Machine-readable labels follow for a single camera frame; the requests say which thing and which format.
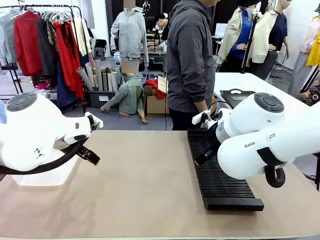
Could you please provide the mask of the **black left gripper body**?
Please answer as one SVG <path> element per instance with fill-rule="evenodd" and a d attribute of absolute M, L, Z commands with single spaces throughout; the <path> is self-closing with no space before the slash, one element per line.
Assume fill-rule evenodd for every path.
<path fill-rule="evenodd" d="M 75 144 L 76 154 L 79 157 L 87 157 L 88 156 L 88 149 L 80 142 Z"/>

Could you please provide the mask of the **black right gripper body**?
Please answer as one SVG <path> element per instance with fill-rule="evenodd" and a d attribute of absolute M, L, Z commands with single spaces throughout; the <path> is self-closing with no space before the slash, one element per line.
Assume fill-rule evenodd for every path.
<path fill-rule="evenodd" d="M 213 153 L 217 153 L 221 145 L 221 142 L 218 140 L 216 134 L 217 127 L 218 123 L 216 122 L 214 125 L 208 128 L 205 133 L 205 138 L 208 142 L 208 147 Z"/>

